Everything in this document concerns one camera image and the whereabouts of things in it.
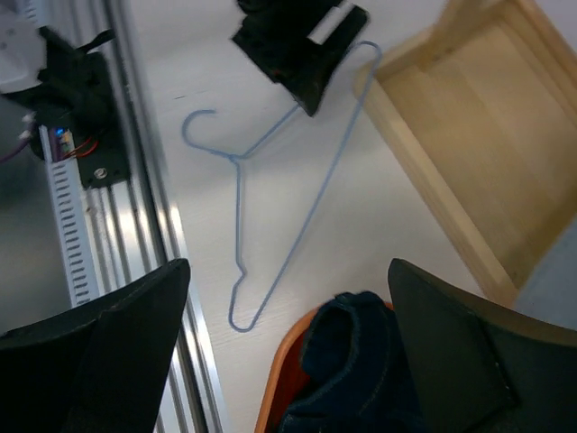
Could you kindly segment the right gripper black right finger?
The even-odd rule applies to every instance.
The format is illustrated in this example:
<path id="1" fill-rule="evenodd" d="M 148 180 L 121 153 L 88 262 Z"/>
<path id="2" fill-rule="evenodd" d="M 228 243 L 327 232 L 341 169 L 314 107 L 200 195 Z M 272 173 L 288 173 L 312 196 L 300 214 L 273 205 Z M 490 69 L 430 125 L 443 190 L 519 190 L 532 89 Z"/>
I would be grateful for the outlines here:
<path id="1" fill-rule="evenodd" d="M 576 333 L 475 296 L 403 259 L 389 291 L 432 432 L 574 432 Z"/>

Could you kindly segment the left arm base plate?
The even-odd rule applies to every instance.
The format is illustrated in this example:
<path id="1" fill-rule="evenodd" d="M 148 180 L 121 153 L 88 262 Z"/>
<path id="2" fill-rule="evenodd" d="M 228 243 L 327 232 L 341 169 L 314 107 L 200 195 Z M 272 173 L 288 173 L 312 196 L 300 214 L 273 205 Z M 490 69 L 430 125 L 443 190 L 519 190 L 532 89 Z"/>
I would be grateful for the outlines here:
<path id="1" fill-rule="evenodd" d="M 2 97 L 33 114 L 35 155 L 76 161 L 84 189 L 131 175 L 108 64 L 98 51 L 113 38 L 105 30 L 75 47 L 49 26 L 11 23 L 1 39 L 1 66 L 19 73 L 2 81 Z"/>

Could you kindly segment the light blue wire hanger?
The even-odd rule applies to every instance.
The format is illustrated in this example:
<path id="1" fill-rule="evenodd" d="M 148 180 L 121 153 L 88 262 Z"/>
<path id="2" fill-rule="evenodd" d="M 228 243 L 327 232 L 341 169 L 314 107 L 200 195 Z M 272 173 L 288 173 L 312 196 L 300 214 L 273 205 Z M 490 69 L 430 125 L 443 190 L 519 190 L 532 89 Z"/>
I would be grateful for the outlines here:
<path id="1" fill-rule="evenodd" d="M 321 203 L 321 200 L 323 199 L 328 189 L 328 185 L 332 177 L 334 176 L 337 166 L 341 161 L 341 159 L 343 158 L 346 146 L 351 140 L 351 137 L 353 135 L 353 129 L 357 124 L 361 110 L 365 104 L 366 98 L 368 97 L 369 90 L 371 89 L 371 83 L 374 79 L 376 69 L 384 58 L 384 53 L 381 46 L 379 46 L 379 44 L 377 44 L 374 41 L 368 41 L 368 40 L 356 42 L 354 45 L 352 45 L 350 48 L 347 49 L 345 55 L 350 56 L 354 51 L 357 51 L 361 47 L 369 47 L 373 49 L 374 52 L 373 60 L 369 62 L 369 73 L 368 77 L 364 81 L 364 85 L 362 86 L 361 95 L 357 97 L 356 105 L 353 109 L 350 119 L 348 120 L 347 126 L 343 132 L 342 139 L 336 149 L 336 153 L 333 159 L 331 160 L 331 163 L 320 185 L 320 188 L 316 193 L 316 197 L 312 203 L 312 206 L 307 211 L 303 224 L 299 229 L 298 234 L 294 242 L 292 243 L 290 249 L 288 250 L 286 258 L 279 267 L 278 273 L 276 274 L 272 284 L 270 285 L 270 288 L 268 289 L 264 298 L 262 299 L 261 304 L 256 309 L 251 321 L 245 327 L 237 325 L 234 321 L 234 309 L 236 306 L 238 292 L 248 275 L 247 269 L 243 262 L 243 163 L 245 161 L 248 161 L 263 145 L 265 145 L 265 143 L 281 128 L 281 126 L 283 126 L 290 119 L 290 117 L 293 116 L 299 110 L 299 107 L 293 106 L 292 108 L 290 108 L 289 111 L 284 116 L 282 116 L 279 121 L 277 121 L 261 138 L 259 138 L 259 140 L 256 143 L 247 148 L 247 150 L 244 151 L 243 153 L 226 152 L 216 148 L 207 147 L 205 145 L 195 143 L 189 137 L 188 129 L 192 124 L 192 122 L 203 115 L 214 115 L 216 113 L 214 109 L 198 109 L 192 111 L 184 118 L 181 124 L 180 127 L 181 138 L 187 147 L 201 152 L 206 152 L 212 156 L 228 161 L 234 167 L 235 172 L 234 262 L 236 265 L 236 269 L 239 272 L 239 276 L 231 288 L 231 296 L 227 311 L 227 321 L 229 327 L 239 334 L 247 334 L 256 327 L 258 320 L 260 319 L 263 311 L 267 307 L 273 293 L 279 286 L 285 272 L 287 271 L 290 265 L 290 262 L 294 254 L 299 248 L 299 245 L 301 244 L 306 234 L 306 231 L 310 223 L 312 222 L 313 217 L 315 216 L 315 213 Z"/>

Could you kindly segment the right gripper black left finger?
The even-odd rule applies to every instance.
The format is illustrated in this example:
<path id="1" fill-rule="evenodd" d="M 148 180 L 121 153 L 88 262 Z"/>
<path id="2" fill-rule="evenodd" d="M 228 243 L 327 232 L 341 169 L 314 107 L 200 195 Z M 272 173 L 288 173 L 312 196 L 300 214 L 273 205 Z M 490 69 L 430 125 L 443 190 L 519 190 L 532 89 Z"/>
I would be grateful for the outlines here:
<path id="1" fill-rule="evenodd" d="M 190 266 L 1 337 L 3 432 L 151 432 L 188 296 Z"/>

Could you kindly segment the dark blue denim skirt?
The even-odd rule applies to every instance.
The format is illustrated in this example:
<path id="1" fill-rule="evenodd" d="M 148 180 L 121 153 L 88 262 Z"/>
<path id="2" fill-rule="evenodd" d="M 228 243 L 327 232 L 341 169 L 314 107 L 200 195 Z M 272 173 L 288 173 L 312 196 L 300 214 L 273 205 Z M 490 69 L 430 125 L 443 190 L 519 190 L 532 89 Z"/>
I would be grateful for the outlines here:
<path id="1" fill-rule="evenodd" d="M 345 292 L 317 311 L 299 364 L 310 382 L 278 432 L 425 432 L 395 312 L 375 293 Z"/>

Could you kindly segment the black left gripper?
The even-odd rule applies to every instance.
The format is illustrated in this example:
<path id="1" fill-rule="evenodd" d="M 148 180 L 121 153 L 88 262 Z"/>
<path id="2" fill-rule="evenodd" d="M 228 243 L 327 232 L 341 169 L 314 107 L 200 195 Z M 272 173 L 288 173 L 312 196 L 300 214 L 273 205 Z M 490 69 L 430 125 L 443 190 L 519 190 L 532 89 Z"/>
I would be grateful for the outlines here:
<path id="1" fill-rule="evenodd" d="M 319 110 L 337 65 L 369 22 L 352 6 L 323 42 L 313 30 L 341 1 L 239 1 L 244 13 L 232 41 L 272 82 L 280 83 L 313 117 Z"/>

